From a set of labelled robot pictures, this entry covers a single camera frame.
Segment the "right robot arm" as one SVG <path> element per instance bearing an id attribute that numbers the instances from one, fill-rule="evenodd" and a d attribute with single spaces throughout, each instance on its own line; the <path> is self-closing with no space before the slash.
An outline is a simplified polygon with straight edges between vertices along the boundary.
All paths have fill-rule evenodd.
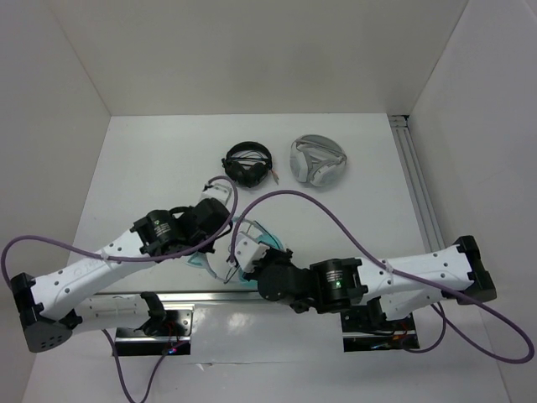
<path id="1" fill-rule="evenodd" d="M 299 268 L 291 261 L 291 250 L 276 249 L 240 233 L 235 258 L 242 277 L 256 282 L 264 300 L 289 306 L 296 313 L 362 308 L 376 329 L 443 300 L 469 305 L 497 297 L 472 236 L 460 237 L 437 252 L 389 259 L 381 265 L 347 258 Z"/>

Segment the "teal cat ear headphones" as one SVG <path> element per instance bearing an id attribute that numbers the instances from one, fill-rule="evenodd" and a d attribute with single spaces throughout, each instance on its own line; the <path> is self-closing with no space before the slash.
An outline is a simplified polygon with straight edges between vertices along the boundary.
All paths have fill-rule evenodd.
<path id="1" fill-rule="evenodd" d="M 273 232 L 257 220 L 244 219 L 237 225 L 238 217 L 232 219 L 230 228 L 222 238 L 227 241 L 227 253 L 223 262 L 213 263 L 210 253 L 196 252 L 186 258 L 185 264 L 204 270 L 210 278 L 223 285 L 245 285 L 256 288 L 256 280 L 246 280 L 253 273 L 253 263 L 270 249 L 285 250 L 285 244 Z"/>

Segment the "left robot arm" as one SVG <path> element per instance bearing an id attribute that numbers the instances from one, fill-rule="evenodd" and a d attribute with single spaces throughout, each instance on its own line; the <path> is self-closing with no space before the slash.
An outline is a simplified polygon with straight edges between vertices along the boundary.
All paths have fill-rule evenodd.
<path id="1" fill-rule="evenodd" d="M 159 333 L 170 319 L 155 292 L 104 296 L 102 290 L 165 259 L 213 252 L 231 217 L 215 198 L 193 207 L 153 210 L 104 248 L 64 269 L 14 276 L 12 293 L 29 351 L 48 351 L 92 330 L 126 327 L 148 336 Z"/>

